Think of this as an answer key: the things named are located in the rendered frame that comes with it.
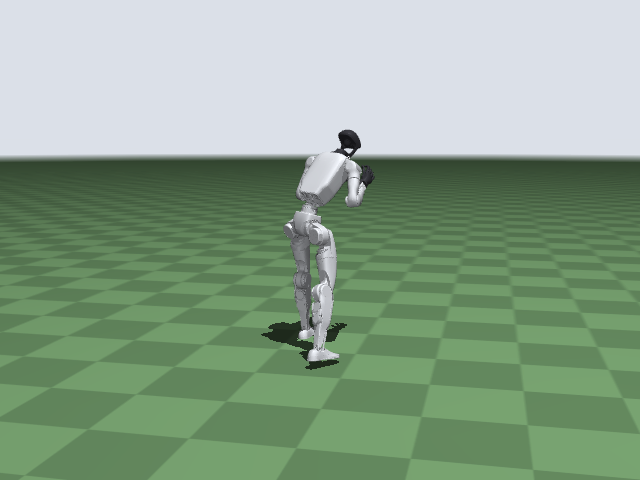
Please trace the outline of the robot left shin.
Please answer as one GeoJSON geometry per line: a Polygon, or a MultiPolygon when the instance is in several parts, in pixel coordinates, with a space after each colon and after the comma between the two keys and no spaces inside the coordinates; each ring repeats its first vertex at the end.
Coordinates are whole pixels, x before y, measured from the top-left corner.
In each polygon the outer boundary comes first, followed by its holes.
{"type": "Polygon", "coordinates": [[[295,286],[294,296],[296,301],[296,306],[298,308],[300,314],[301,321],[301,329],[305,327],[305,330],[310,329],[310,306],[311,306],[311,284],[308,288],[298,288],[296,285],[296,275],[298,272],[294,274],[293,283],[295,286]]]}

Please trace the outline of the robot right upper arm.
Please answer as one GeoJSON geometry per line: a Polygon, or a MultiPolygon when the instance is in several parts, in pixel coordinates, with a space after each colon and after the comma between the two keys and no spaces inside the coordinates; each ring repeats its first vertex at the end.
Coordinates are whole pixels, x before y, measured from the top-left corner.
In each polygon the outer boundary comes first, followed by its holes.
{"type": "Polygon", "coordinates": [[[348,173],[348,196],[345,197],[345,203],[347,207],[359,207],[357,204],[357,195],[360,187],[362,169],[356,162],[348,159],[346,159],[344,169],[348,173]]]}

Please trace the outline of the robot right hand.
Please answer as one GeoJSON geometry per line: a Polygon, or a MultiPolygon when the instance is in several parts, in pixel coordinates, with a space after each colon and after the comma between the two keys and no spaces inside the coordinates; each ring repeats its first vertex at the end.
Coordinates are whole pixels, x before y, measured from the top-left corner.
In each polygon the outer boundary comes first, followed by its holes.
{"type": "Polygon", "coordinates": [[[368,184],[372,182],[375,176],[373,176],[372,169],[368,165],[365,165],[365,166],[362,165],[361,167],[362,167],[363,174],[360,179],[360,184],[363,182],[367,188],[368,184]],[[365,167],[367,167],[366,171],[365,171],[365,167]]]}

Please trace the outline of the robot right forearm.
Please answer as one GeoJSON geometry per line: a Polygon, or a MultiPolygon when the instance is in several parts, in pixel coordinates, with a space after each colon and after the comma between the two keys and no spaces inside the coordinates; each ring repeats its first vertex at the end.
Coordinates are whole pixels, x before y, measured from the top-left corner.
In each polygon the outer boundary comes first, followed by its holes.
{"type": "Polygon", "coordinates": [[[364,193],[364,192],[365,192],[365,190],[366,190],[366,186],[365,186],[365,185],[364,185],[364,183],[362,182],[362,183],[360,184],[359,191],[358,191],[358,195],[357,195],[357,204],[358,204],[358,206],[360,206],[360,205],[362,204],[362,201],[363,201],[363,195],[365,194],[365,193],[364,193]]]}

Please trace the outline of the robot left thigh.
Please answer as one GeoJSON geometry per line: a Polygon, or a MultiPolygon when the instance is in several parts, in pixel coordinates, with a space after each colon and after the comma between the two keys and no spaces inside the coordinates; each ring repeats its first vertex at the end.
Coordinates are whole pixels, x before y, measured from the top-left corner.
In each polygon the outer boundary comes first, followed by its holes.
{"type": "Polygon", "coordinates": [[[293,219],[284,225],[285,235],[291,239],[290,245],[297,267],[296,285],[298,288],[308,288],[311,284],[310,275],[310,241],[309,237],[296,234],[292,229],[293,219]]]}

